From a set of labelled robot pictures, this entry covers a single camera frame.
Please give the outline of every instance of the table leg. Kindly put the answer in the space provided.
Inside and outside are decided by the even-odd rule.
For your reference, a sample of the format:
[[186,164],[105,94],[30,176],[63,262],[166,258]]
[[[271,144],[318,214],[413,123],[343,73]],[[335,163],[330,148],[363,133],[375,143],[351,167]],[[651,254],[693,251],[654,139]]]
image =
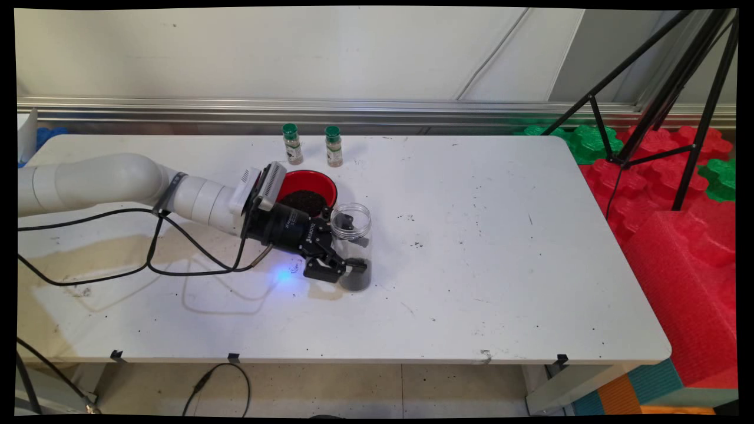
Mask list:
[[[62,380],[27,368],[39,405],[62,413],[87,413],[84,402]],[[16,371],[16,398],[28,401],[21,376]]]
[[548,415],[636,367],[635,364],[569,365],[526,396],[529,415]]
[[106,365],[106,362],[79,364],[76,366],[76,371],[73,373],[71,381],[91,398],[96,393],[97,384],[100,382],[100,377],[102,377]]

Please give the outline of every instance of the red bowl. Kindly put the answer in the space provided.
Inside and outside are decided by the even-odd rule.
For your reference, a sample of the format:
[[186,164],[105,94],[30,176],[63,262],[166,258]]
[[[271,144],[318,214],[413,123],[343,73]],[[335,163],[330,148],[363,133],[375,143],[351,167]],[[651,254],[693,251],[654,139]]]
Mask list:
[[338,189],[327,175],[301,169],[285,174],[283,185],[280,186],[280,193],[278,193],[275,201],[281,201],[285,196],[299,190],[309,190],[324,197],[325,203],[330,209],[333,209],[335,200],[338,199]]

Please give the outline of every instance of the black tripod leg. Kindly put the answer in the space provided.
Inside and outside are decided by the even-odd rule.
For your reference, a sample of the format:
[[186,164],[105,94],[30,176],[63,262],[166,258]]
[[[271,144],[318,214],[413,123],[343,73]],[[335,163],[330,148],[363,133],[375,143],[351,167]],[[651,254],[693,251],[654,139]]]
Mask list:
[[725,83],[725,77],[728,76],[728,70],[731,68],[733,62],[733,56],[736,53],[736,47],[738,46],[738,11],[733,18],[733,26],[731,27],[731,33],[728,34],[728,42],[725,44],[725,50],[722,52],[720,58],[720,65],[717,67],[717,73],[710,88],[710,95],[707,97],[707,102],[704,104],[704,112],[702,112],[702,119],[699,121],[699,128],[697,128],[697,136],[694,138],[694,148],[691,150],[691,154],[686,161],[686,168],[683,170],[683,176],[681,177],[681,184],[678,187],[676,193],[676,200],[673,202],[673,210],[681,210],[683,206],[683,200],[686,197],[688,191],[688,184],[691,182],[691,177],[694,176],[694,171],[697,166],[697,160],[699,159],[699,153],[702,150],[704,144],[704,137],[706,137],[707,130],[710,128],[710,121],[712,121],[712,114],[715,112],[715,106],[720,98],[720,92],[722,86]]
[[628,138],[626,145],[618,153],[618,161],[626,162],[631,159],[633,153],[639,147],[644,134],[657,121],[659,115],[666,109],[670,101],[678,94],[679,88],[683,86],[687,77],[690,77],[689,70],[696,69],[698,63],[704,58],[707,49],[713,43],[715,35],[722,27],[725,17],[728,16],[729,9],[715,9],[704,22],[699,32],[691,41],[686,52],[681,57],[676,67],[671,72],[665,84],[663,84],[657,96],[644,111],[636,129]]
[[605,145],[605,155],[608,162],[612,162],[612,148],[610,147],[610,140],[608,140],[608,133],[605,131],[605,123],[602,122],[602,115],[599,113],[599,107],[597,106],[597,99],[593,95],[589,95],[589,103],[592,103],[592,112],[594,112],[594,118],[597,120],[597,128],[599,128],[599,135],[602,137],[602,144]]
[[665,119],[667,118],[668,114],[670,113],[670,110],[673,108],[673,105],[676,104],[676,101],[678,101],[678,97],[681,95],[681,91],[685,88],[686,83],[688,83],[688,80],[691,79],[691,77],[696,73],[697,69],[699,69],[699,65],[702,64],[704,59],[706,59],[707,55],[710,54],[710,51],[715,47],[715,44],[717,44],[717,41],[720,39],[720,37],[725,34],[725,31],[730,28],[731,24],[733,23],[733,20],[731,19],[727,25],[725,25],[725,28],[720,31],[720,33],[715,37],[712,44],[704,51],[704,55],[701,57],[700,60],[697,61],[696,65],[690,69],[690,72],[687,72],[686,75],[682,77],[682,83],[678,87],[678,90],[676,91],[675,96],[673,96],[673,101],[671,101],[665,110],[660,114],[660,117],[657,118],[657,121],[654,123],[653,130],[657,131],[660,129],[662,124],[665,122]]
[[647,50],[649,50],[654,43],[659,41],[661,38],[665,36],[668,32],[670,32],[671,29],[675,28],[676,25],[678,25],[679,22],[681,22],[685,17],[687,17],[691,11],[680,11],[676,16],[674,16],[671,20],[667,21],[665,25],[663,25],[662,28],[660,28],[656,33],[652,34],[651,37],[647,41],[644,41],[644,44],[639,46],[639,48],[636,49],[629,57],[626,58],[623,62],[621,62],[620,65],[618,65],[617,68],[613,69],[612,72],[610,72],[605,78],[602,79],[602,81],[598,82],[597,85],[592,87],[591,90],[589,90],[581,99],[579,99],[578,102],[576,102],[575,105],[571,106],[570,109],[568,109],[560,118],[558,118],[557,121],[553,122],[551,126],[547,128],[547,130],[542,133],[543,136],[550,135],[553,131],[555,131],[556,128],[558,128],[563,122],[565,122],[568,118],[571,117],[574,113],[576,113],[581,107],[589,101],[589,95],[597,94],[600,90],[605,88],[607,84],[610,84],[610,81],[614,80],[615,77],[620,75],[621,72],[626,70],[629,66],[631,66],[631,63],[634,63],[636,59],[639,59],[639,57],[644,54]]
[[668,114],[670,113],[670,110],[673,108],[673,105],[676,104],[676,101],[678,100],[678,96],[680,93],[676,95],[676,98],[673,99],[672,102],[668,103],[668,105],[665,107],[665,110],[660,114],[659,118],[657,118],[657,121],[654,123],[654,127],[652,127],[652,130],[657,131],[662,127],[662,124],[665,122],[665,118],[667,118]]

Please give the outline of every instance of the jar lid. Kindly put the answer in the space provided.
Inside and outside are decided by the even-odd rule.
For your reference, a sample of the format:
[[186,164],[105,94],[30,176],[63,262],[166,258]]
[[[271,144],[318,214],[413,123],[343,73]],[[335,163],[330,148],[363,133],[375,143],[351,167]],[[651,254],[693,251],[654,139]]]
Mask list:
[[340,141],[340,128],[338,127],[325,128],[325,137],[327,141],[331,143],[337,143],[338,141]]
[[286,140],[295,140],[299,136],[299,129],[296,124],[285,124],[283,125],[283,135]]

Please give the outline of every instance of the soil in bowl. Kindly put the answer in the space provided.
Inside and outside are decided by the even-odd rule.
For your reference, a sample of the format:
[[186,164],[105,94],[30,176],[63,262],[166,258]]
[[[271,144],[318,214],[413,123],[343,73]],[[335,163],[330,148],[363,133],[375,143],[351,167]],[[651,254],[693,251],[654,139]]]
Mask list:
[[297,190],[285,196],[280,203],[306,212],[311,217],[319,215],[322,208],[327,206],[325,198],[311,190]]

